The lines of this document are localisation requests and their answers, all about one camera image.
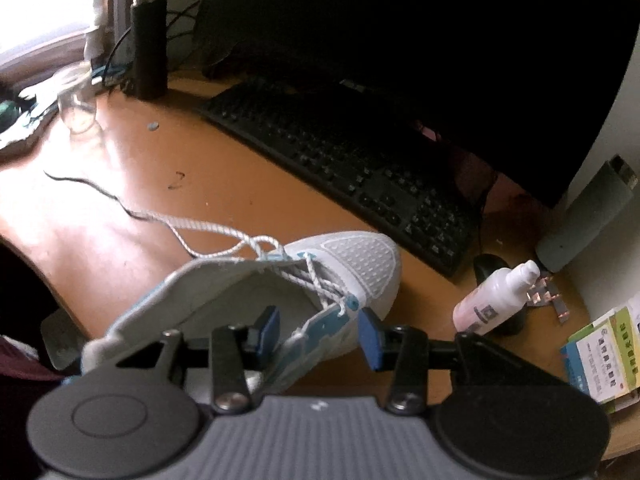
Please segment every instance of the black mouse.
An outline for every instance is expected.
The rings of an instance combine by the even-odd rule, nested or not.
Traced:
[[[476,275],[476,285],[484,282],[489,276],[491,276],[496,270],[503,267],[511,266],[505,262],[500,256],[495,254],[478,254],[474,258],[474,274]],[[527,305],[524,304],[522,308],[511,316],[507,321],[501,323],[490,333],[498,335],[516,335],[520,333],[524,328],[524,323],[527,320]]]

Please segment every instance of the window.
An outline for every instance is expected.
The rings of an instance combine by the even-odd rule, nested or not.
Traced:
[[[0,0],[0,15],[0,75],[13,82],[81,59],[95,22],[94,0]]]

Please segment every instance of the black cable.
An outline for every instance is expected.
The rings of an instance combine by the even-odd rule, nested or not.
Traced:
[[[478,247],[480,249],[480,254],[484,253],[484,249],[482,248],[482,220],[484,219],[484,208],[486,206],[486,200],[489,198],[489,193],[494,188],[495,183],[498,181],[498,172],[494,171],[494,177],[491,181],[491,184],[480,194],[478,201],[476,202],[476,206],[479,207],[479,218],[478,218]]]
[[[181,12],[180,10],[168,10],[166,13],[176,16],[180,14],[180,12]],[[185,18],[191,18],[192,20],[196,19],[196,17],[193,14],[187,14],[186,12],[183,14],[180,14],[180,16],[184,16]]]
[[[195,51],[196,49],[192,48],[186,56],[184,56],[180,61],[178,61],[178,63],[174,66],[174,68],[170,70],[170,72],[180,70],[180,67],[193,55]]]
[[[113,55],[116,53],[116,50],[122,44],[122,42],[129,35],[130,32],[131,32],[131,27],[128,27],[127,30],[125,30],[122,33],[122,36],[120,36],[120,38],[118,38],[118,41],[116,41],[116,44],[113,45],[113,48],[111,49],[111,53],[109,54],[109,57],[107,58],[107,62],[104,64],[104,72],[102,73],[102,88],[108,88],[108,86],[106,84],[107,74],[109,73],[109,66],[111,65],[111,61],[113,60]]]
[[[175,22],[177,22],[181,17],[186,16],[187,12],[189,12],[193,7],[196,7],[200,3],[200,0],[193,2],[190,6],[185,7],[183,10],[178,12],[175,17],[169,22],[166,26],[166,30],[169,30]]]
[[[174,34],[172,36],[168,36],[166,38],[166,40],[167,40],[167,43],[168,43],[171,40],[175,40],[175,38],[181,38],[183,36],[190,36],[191,34],[193,34],[193,31],[192,30],[187,30],[186,32],[179,32],[178,34]]]

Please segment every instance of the black keyboard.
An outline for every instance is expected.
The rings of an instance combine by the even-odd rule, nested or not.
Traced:
[[[355,90],[291,93],[252,78],[198,112],[356,213],[438,272],[455,272],[474,213],[437,142]]]

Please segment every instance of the stain on desk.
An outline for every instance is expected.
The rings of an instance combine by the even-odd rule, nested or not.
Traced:
[[[169,184],[169,186],[167,186],[167,189],[171,191],[173,191],[174,189],[180,189],[182,187],[181,182],[185,177],[185,174],[181,171],[176,171],[175,175],[176,179],[171,184]]]

